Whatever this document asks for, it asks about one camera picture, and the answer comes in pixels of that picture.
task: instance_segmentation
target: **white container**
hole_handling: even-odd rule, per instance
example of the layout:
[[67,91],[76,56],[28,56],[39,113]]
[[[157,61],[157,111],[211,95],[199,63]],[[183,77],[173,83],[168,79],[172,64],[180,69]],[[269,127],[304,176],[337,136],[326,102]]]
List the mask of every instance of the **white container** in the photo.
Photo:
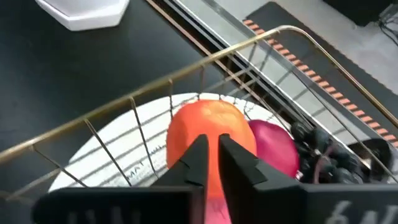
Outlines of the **white container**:
[[129,0],[36,0],[72,31],[112,27],[120,23]]

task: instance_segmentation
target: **white plate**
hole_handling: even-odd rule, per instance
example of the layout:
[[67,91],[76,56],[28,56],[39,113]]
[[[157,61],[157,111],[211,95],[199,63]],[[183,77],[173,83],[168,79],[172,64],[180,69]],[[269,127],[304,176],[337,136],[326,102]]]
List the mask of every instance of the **white plate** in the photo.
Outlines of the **white plate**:
[[[196,101],[197,93],[173,95],[173,103],[179,105],[184,101]],[[217,94],[202,93],[201,99],[218,99]],[[223,100],[234,103],[236,107],[251,119],[269,120],[283,128],[279,120],[261,106],[245,100],[223,96]],[[175,114],[181,106],[173,110]],[[163,97],[137,107],[140,122],[152,162],[159,175],[167,171],[165,160],[166,131],[170,123],[169,98]],[[132,185],[148,186],[155,181],[155,175],[150,168],[147,153],[133,110],[128,111],[100,131],[100,138],[105,142],[110,153],[116,159]],[[119,173],[104,149],[95,137],[91,137],[69,160],[66,168],[71,174],[89,187],[128,187],[128,183]],[[63,187],[81,187],[72,178],[61,172],[52,183],[49,192]]]

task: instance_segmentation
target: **black cable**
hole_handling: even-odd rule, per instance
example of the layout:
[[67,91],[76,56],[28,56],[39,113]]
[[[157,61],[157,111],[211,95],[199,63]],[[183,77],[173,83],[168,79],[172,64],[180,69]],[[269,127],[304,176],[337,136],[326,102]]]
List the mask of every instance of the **black cable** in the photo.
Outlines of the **black cable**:
[[390,23],[398,24],[398,16],[394,16],[394,17],[390,18],[390,19],[386,22],[386,25],[387,25],[387,24],[390,24]]
[[393,37],[391,37],[386,31],[384,31],[384,29],[382,27],[380,27],[380,30],[381,30],[381,32],[384,33],[384,35],[386,35],[388,38],[390,38],[393,41],[393,43],[396,44],[396,46],[398,46],[398,42]]
[[[387,21],[386,23],[383,21],[379,21],[378,24],[379,24],[381,32],[383,32],[384,35],[386,35],[388,38],[390,38],[393,41],[393,43],[395,43],[396,46],[398,47],[398,41],[395,40],[395,38],[398,39],[398,35],[396,34],[396,31],[392,30],[386,26],[387,24],[390,24],[390,23],[396,23],[395,19],[396,18],[393,17],[392,20]],[[395,38],[393,38],[391,35],[389,35],[384,29],[388,30]]]

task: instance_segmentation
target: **black wire bundle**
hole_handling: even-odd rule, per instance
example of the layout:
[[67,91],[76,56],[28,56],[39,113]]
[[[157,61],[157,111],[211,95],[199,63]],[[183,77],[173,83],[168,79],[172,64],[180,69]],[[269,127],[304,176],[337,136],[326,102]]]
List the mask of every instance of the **black wire bundle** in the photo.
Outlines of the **black wire bundle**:
[[[392,170],[395,148],[390,147],[384,139],[371,138],[347,145],[354,152],[366,151],[368,155],[364,152],[361,154],[364,158],[371,159],[369,169],[353,152],[332,140],[330,134],[321,128],[308,129],[302,123],[296,122],[291,126],[290,132],[300,156],[300,182],[363,184],[386,183],[389,180],[388,172],[383,166]],[[370,149],[378,161],[363,145]]]
[[393,41],[393,43],[395,43],[396,46],[398,46],[398,30],[393,30],[389,28],[387,26],[388,24],[398,24],[398,17],[390,18],[386,22],[383,22],[382,20],[379,20],[378,22],[381,32],[383,32],[384,35],[390,38]]

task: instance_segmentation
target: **black surface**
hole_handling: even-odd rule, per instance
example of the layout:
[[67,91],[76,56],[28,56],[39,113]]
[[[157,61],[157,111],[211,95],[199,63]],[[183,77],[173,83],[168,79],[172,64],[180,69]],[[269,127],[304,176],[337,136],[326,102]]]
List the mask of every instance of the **black surface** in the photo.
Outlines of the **black surface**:
[[32,217],[39,224],[203,224],[203,187],[60,189],[41,198]]
[[[119,26],[70,32],[34,1],[2,1],[0,7],[0,150],[55,128],[203,56],[145,1],[131,1]],[[208,67],[205,86],[223,73]],[[174,93],[199,90],[199,77],[175,83]],[[226,85],[224,92],[232,89]],[[168,95],[165,88],[137,100]],[[129,110],[91,122],[96,129]],[[39,145],[62,166],[91,136],[85,127],[53,144]],[[27,152],[0,166],[0,190],[14,191],[54,166]],[[44,183],[25,196],[37,198]],[[0,200],[0,223],[29,223],[29,207]]]
[[[380,84],[370,74],[359,68],[350,59],[337,51],[328,42],[311,31],[303,23],[275,2],[269,2],[250,14],[248,19],[254,21],[262,29],[269,30],[281,25],[297,26],[308,32],[325,50],[357,79],[373,96],[375,96],[392,114],[398,116],[398,96]],[[398,130],[384,117],[334,66],[318,52],[307,39],[292,31],[281,32],[274,37],[304,64],[335,87],[345,97],[356,104],[359,109],[377,121],[390,133],[397,135]]]
[[378,21],[382,11],[392,4],[393,0],[324,0],[331,7],[351,19],[359,26],[366,26]]

